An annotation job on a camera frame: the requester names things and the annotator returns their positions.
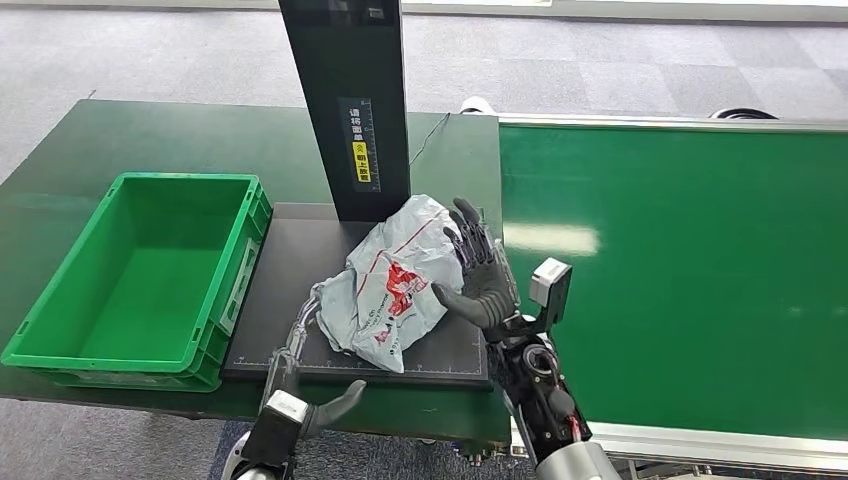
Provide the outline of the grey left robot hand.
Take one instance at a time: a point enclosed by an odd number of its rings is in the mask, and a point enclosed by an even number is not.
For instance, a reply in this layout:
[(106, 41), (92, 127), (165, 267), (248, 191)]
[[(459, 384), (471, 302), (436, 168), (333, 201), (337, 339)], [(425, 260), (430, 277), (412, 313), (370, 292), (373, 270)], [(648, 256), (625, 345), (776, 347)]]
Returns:
[(308, 337), (308, 326), (315, 322), (320, 312), (320, 300), (309, 297), (300, 307), (284, 344), (272, 353), (263, 405), (271, 402), (281, 406), (284, 414), (292, 413), (293, 420), (300, 425), (299, 436), (312, 437), (334, 424), (357, 406), (367, 382), (353, 381), (345, 392), (322, 405), (309, 404), (300, 398), (299, 380), (301, 355)]

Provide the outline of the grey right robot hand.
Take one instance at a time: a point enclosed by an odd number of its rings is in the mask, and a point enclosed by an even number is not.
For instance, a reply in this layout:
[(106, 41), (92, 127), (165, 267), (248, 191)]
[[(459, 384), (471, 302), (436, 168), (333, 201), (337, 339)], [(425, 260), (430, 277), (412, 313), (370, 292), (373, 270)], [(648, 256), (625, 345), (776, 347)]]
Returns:
[(432, 291), (448, 312), (485, 332), (515, 316), (517, 304), (503, 263), (498, 260), (495, 240), (478, 210), (466, 199), (456, 197), (449, 217), (455, 226), (445, 227), (463, 276), (460, 291), (440, 283)]

